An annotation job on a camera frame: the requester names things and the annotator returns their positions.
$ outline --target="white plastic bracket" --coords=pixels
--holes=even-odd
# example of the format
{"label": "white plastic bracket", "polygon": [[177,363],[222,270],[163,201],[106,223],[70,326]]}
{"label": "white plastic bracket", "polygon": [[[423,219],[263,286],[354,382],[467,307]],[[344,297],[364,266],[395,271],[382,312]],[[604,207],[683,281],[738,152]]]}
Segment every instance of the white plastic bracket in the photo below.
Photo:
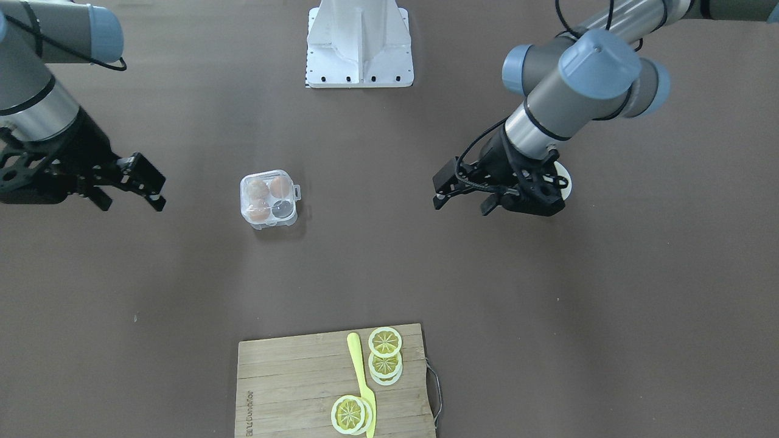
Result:
{"label": "white plastic bracket", "polygon": [[409,87],[414,82],[408,11],[395,0],[322,0],[308,13],[305,85]]}

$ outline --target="robotic arm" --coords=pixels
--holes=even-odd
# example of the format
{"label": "robotic arm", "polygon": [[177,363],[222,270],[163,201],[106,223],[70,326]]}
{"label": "robotic arm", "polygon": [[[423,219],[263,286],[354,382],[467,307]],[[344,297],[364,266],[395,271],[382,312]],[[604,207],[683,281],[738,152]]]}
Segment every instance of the robotic arm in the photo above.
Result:
{"label": "robotic arm", "polygon": [[[102,185],[136,193],[162,211],[165,177],[140,153],[120,158],[95,121],[44,65],[126,68],[113,13],[64,0],[0,0],[0,202],[60,203],[78,193],[108,210]],[[112,67],[106,62],[122,62]]]}
{"label": "robotic arm", "polygon": [[[525,96],[508,118],[477,138],[434,177],[438,210],[453,196],[482,191],[487,215],[497,206],[552,216],[565,207],[570,177],[557,148],[590,120],[633,118],[657,110],[670,93],[667,70],[639,58],[631,44],[680,19],[779,22],[777,0],[617,0],[613,8],[544,46],[514,48],[503,64],[506,88]],[[478,161],[463,156],[493,129]]]}

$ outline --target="knife handle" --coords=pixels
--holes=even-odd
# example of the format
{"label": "knife handle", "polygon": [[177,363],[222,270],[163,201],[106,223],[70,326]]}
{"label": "knife handle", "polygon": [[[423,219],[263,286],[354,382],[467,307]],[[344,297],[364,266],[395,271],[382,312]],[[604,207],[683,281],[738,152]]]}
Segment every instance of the knife handle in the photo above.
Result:
{"label": "knife handle", "polygon": [[349,333],[346,336],[346,342],[349,345],[349,354],[351,355],[351,363],[354,365],[354,372],[357,373],[357,383],[360,388],[367,387],[365,382],[365,365],[362,362],[362,344],[360,344],[360,335],[356,333]]}

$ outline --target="stack of lemon slices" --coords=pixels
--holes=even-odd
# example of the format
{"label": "stack of lemon slices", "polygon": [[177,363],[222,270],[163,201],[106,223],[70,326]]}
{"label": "stack of lemon slices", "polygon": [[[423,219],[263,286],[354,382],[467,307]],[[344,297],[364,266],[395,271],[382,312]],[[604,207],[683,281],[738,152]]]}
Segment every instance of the stack of lemon slices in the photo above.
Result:
{"label": "stack of lemon slices", "polygon": [[[403,339],[392,327],[377,328],[371,333],[368,338],[368,347],[371,349],[368,368],[374,382],[387,387],[398,381],[403,373],[401,346]],[[333,404],[330,421],[339,433],[357,436],[368,431],[373,415],[375,412],[365,399],[344,395]]]}

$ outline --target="plastic container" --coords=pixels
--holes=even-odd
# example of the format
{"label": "plastic container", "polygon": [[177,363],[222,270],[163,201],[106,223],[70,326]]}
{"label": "plastic container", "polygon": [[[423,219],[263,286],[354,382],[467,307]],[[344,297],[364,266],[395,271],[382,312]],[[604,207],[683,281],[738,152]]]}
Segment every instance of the plastic container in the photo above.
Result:
{"label": "plastic container", "polygon": [[285,171],[255,173],[241,180],[241,214],[254,229],[294,224],[298,200],[300,186]]}

